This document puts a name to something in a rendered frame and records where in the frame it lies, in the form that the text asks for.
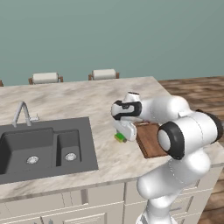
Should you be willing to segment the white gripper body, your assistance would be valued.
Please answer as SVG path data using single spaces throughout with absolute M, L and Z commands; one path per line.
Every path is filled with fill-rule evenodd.
M 115 129 L 121 133 L 128 141 L 135 141 L 137 137 L 137 128 L 133 121 L 128 120 L 114 120 Z

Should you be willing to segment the green and yellow sponge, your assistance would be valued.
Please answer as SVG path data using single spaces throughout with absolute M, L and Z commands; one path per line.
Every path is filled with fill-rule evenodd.
M 126 143 L 127 142 L 127 139 L 124 137 L 123 134 L 121 133 L 116 133 L 115 134 L 115 139 L 120 142 L 120 143 Z

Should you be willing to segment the brown wooden cutting board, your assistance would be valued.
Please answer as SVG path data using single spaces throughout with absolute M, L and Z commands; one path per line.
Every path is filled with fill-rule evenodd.
M 151 122 L 135 122 L 136 141 L 145 158 L 167 156 L 158 143 L 159 125 Z

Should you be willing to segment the wide cream drawer front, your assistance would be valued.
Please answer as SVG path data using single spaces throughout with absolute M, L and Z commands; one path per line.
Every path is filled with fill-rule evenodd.
M 221 166 L 212 167 L 202 179 L 184 188 L 181 195 L 213 189 L 221 174 L 221 171 Z M 144 202 L 144 198 L 141 197 L 137 191 L 137 182 L 130 181 L 125 186 L 125 204 L 128 205 L 138 202 Z
M 171 216 L 178 224 L 197 224 L 212 191 L 212 189 L 208 189 L 179 195 L 171 204 L 171 209 L 175 207 L 182 207 L 182 209 L 170 212 Z M 137 218 L 144 211 L 146 204 L 147 202 L 144 201 L 125 205 L 123 224 L 136 224 Z

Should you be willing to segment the small cream drawer front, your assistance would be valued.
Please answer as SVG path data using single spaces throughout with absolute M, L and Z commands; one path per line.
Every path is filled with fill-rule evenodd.
M 87 190 L 90 206 L 107 205 L 123 201 L 124 183 L 98 186 Z

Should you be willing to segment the cream cupboard door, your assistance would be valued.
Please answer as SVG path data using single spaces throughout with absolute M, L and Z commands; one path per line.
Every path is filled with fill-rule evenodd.
M 123 224 L 123 203 L 69 209 L 41 217 L 44 224 Z

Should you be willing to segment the dark grey double sink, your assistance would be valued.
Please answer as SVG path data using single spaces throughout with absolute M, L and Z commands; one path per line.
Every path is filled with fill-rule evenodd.
M 0 126 L 0 185 L 97 168 L 87 117 Z

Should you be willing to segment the silver tap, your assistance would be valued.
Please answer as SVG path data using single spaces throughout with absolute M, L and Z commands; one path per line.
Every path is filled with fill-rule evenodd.
M 27 108 L 27 105 L 24 101 L 21 101 L 18 106 L 16 113 L 14 115 L 14 118 L 12 120 L 12 126 L 14 128 L 17 127 L 18 124 L 18 118 L 20 116 L 21 111 L 24 111 L 24 118 L 27 126 L 31 126 L 33 122 L 37 122 L 39 120 L 39 116 L 36 115 L 35 117 L 30 117 L 29 110 Z

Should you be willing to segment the cream panel under sink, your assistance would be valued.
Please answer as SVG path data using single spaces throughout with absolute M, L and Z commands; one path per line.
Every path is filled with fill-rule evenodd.
M 68 207 L 72 205 L 72 201 L 70 193 L 65 192 L 6 202 L 5 205 L 7 206 L 11 216 L 15 217 Z

